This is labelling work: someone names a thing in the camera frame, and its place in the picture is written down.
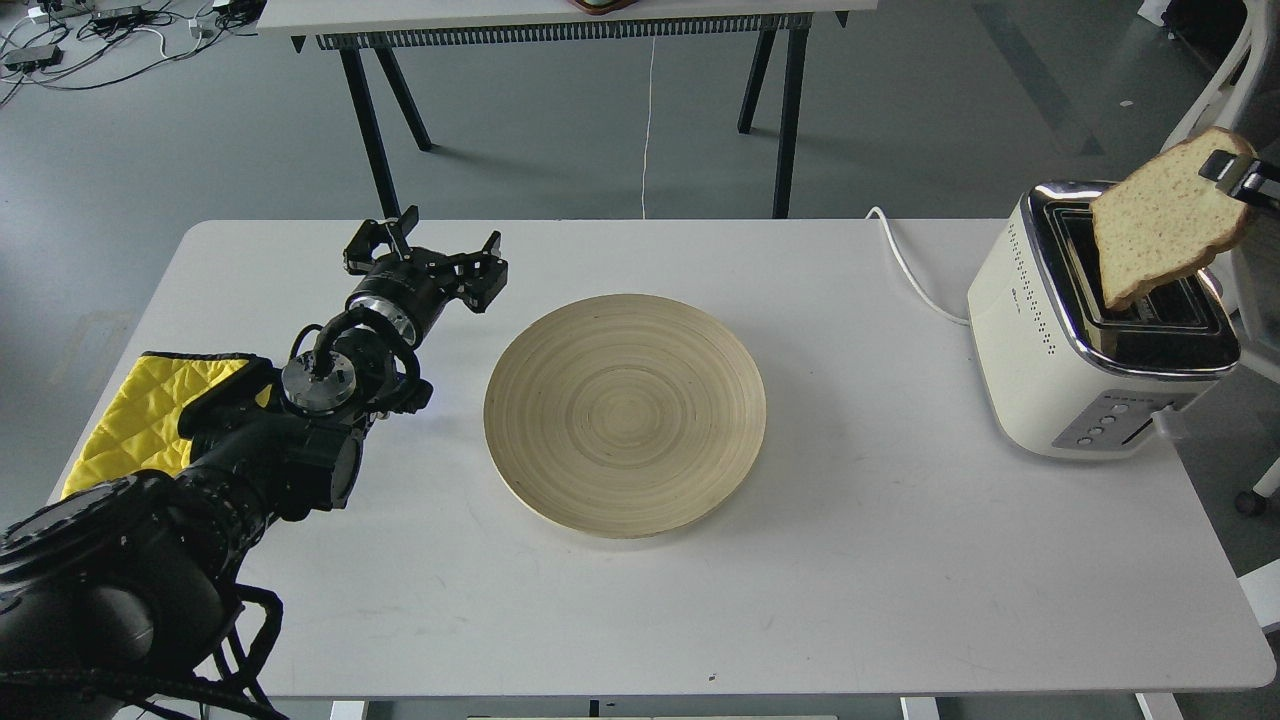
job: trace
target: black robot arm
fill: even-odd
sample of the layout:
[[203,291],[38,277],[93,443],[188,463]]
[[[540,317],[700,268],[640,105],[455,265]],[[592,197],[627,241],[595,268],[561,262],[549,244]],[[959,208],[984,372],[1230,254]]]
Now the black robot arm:
[[[408,246],[416,219],[361,225],[344,264],[364,277],[311,350],[297,352],[305,331],[282,370],[251,361],[183,410],[180,473],[138,470],[0,536],[0,720],[106,720],[124,705],[183,717],[155,694],[283,717],[257,685],[283,605],[237,583],[244,555],[278,519],[346,507],[375,420],[431,396],[413,350],[444,306],[483,313],[506,286],[497,232],[447,256]],[[266,618],[247,648],[246,603]],[[195,674],[209,657],[218,680]]]

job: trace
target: white toaster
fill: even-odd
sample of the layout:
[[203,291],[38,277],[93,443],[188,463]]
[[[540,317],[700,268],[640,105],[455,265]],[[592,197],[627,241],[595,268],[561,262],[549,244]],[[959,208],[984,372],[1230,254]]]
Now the white toaster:
[[1102,304],[1089,202],[1101,182],[1023,196],[969,287],[969,316],[1001,429],[1041,455],[1116,459],[1235,366],[1240,346],[1201,274],[1129,310]]

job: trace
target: gray floor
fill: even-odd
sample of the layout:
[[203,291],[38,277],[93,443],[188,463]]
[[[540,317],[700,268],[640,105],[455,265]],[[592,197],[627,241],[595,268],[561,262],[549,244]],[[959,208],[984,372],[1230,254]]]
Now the gray floor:
[[[792,217],[861,217],[872,205],[891,217],[1005,217],[1043,179],[1123,178],[1158,151],[1207,79],[1184,47],[1134,15],[1137,5],[883,0],[845,29],[819,17]],[[0,28],[20,12],[0,4]],[[170,36],[170,54],[191,42],[180,27]],[[758,129],[740,136],[733,124],[753,44],[746,35],[657,41],[650,218],[768,217],[782,54],[780,46]],[[76,79],[140,68],[157,46],[140,36]],[[417,152],[374,77],[402,202],[428,218],[640,217],[650,49],[649,40],[627,40],[402,51],[440,143]],[[338,58],[314,46],[296,55],[285,41],[232,37],[104,90],[22,88],[0,109],[0,523],[45,501],[187,228],[378,214]],[[1181,448],[1238,573],[1280,555],[1276,516],[1242,520],[1229,506],[1280,451],[1277,407],[1274,384],[1240,373],[1206,398],[1192,418],[1203,432]],[[1270,717],[1280,696],[1272,685],[1179,702],[1188,717]],[[378,712],[585,714],[585,700],[579,705],[508,701],[484,712],[475,703],[401,703]],[[1139,716],[1125,696],[941,706],[948,719]],[[604,714],[648,710],[617,698]],[[287,711],[325,716],[316,703]],[[896,702],[687,706],[704,711],[891,717]]]

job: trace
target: table surface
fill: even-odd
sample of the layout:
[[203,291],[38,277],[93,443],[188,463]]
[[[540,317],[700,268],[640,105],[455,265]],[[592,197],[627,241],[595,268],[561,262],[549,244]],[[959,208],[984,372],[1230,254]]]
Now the table surface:
[[[147,350],[282,361],[355,287],[356,222],[210,222],[183,240],[92,419]],[[895,222],[936,299],[1002,220]],[[509,284],[420,348],[426,410],[379,423],[344,511],[278,523],[241,579],[285,603],[280,697],[1183,691],[1268,683],[1270,648],[1172,447],[1074,464],[1009,442],[966,328],[865,220],[422,222],[503,231]],[[768,393],[759,460],[692,525],[607,541],[507,489],[483,400],[507,345],[567,302],[700,307]]]
[[262,35],[326,35],[570,22],[648,20],[716,15],[870,10],[878,0],[640,0],[589,15],[568,0],[271,0]]

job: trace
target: round plate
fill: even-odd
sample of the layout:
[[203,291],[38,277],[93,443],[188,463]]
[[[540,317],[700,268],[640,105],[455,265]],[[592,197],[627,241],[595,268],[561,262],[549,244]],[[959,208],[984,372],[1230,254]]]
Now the round plate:
[[520,333],[489,380],[484,429],[535,512],[637,538],[692,523],[737,488],[764,441],[764,383],[707,313],[608,295]]

